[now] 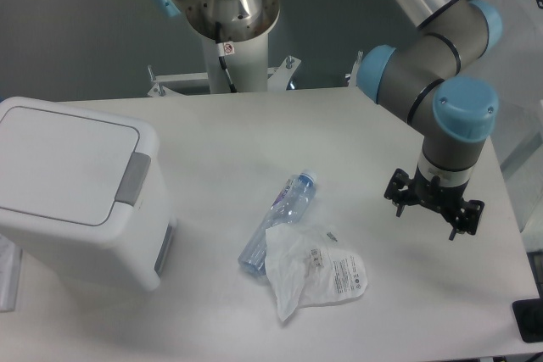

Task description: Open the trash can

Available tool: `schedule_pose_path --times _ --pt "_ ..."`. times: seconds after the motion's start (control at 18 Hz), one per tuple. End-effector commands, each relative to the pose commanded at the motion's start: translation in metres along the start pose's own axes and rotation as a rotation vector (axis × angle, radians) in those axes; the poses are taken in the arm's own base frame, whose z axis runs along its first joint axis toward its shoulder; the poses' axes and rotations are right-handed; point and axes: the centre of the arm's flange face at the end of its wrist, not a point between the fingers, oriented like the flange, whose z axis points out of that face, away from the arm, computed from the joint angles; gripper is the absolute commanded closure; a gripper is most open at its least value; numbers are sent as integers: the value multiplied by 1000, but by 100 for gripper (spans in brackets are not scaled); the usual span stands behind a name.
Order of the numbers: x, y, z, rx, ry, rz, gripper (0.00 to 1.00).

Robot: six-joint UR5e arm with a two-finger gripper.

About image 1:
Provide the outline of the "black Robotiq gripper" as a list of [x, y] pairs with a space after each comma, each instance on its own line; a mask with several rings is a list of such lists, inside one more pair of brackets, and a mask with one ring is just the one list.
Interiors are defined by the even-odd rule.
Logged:
[[396, 207], [397, 217], [401, 217], [405, 207], [414, 205], [441, 214], [451, 225], [450, 241], [458, 234], [475, 235], [484, 211], [484, 202], [463, 199], [467, 182], [456, 187], [443, 187], [440, 182], [437, 176], [429, 181], [419, 169], [416, 169], [413, 179], [404, 170], [396, 169], [384, 197]]

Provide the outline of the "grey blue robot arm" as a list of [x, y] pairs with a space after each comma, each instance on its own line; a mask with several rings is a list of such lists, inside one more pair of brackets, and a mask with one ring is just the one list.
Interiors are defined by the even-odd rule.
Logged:
[[[199, 34], [213, 93], [272, 89], [267, 36], [278, 0], [154, 0], [168, 16], [184, 14]], [[501, 16], [488, 3], [396, 0], [420, 38], [406, 50], [379, 46], [352, 78], [373, 102], [423, 136], [414, 175], [396, 170], [384, 196], [397, 209], [420, 205], [441, 214], [454, 234], [472, 235], [484, 205], [463, 193], [487, 137], [499, 99], [484, 81], [462, 75], [500, 39]]]

